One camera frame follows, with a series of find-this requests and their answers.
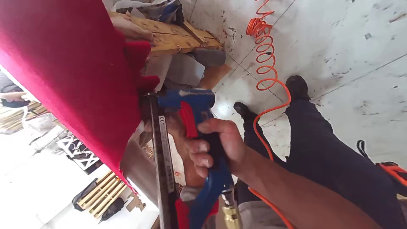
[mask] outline black shoe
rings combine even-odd
[[[288,77],[285,86],[287,86],[288,91],[291,94],[291,103],[298,100],[311,100],[308,96],[308,85],[301,76],[293,75]]]
[[[256,113],[251,112],[249,108],[241,102],[234,103],[233,108],[242,117],[245,123],[253,123],[257,116]]]

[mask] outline red trigger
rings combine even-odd
[[[192,107],[185,101],[181,101],[181,109],[178,111],[181,116],[182,122],[185,126],[186,137],[196,138],[198,137],[197,125],[195,124],[194,113]]]

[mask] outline label sticker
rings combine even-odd
[[[168,193],[171,193],[175,191],[175,180],[173,174],[173,162],[171,160],[170,145],[168,143],[167,126],[165,124],[164,116],[158,116],[158,120],[160,122],[161,145],[162,153],[164,155],[164,166],[165,175],[167,177]]]

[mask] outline pneumatic staple gun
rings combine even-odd
[[[197,125],[213,115],[215,95],[210,90],[188,89],[149,94],[153,146],[157,165],[158,204],[161,229],[200,229],[210,213],[217,212],[218,198],[222,194],[226,207],[225,222],[228,228],[238,228],[232,190],[233,180],[227,164],[227,156],[219,134],[202,134]],[[175,190],[174,171],[168,143],[164,109],[178,110],[184,123],[186,135],[191,139],[204,139],[210,144],[209,155],[214,165],[208,170],[203,189],[197,198],[186,206]]]

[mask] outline blue plastic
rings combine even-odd
[[[158,104],[162,108],[180,108],[181,101],[187,102],[194,114],[195,125],[203,122],[213,115],[210,108],[215,103],[215,95],[211,90],[177,90],[166,91],[158,95]],[[190,229],[201,229],[213,205],[218,200],[223,190],[233,185],[232,175],[225,158],[219,158],[219,166],[210,168],[208,177],[197,198],[190,206],[189,225]]]

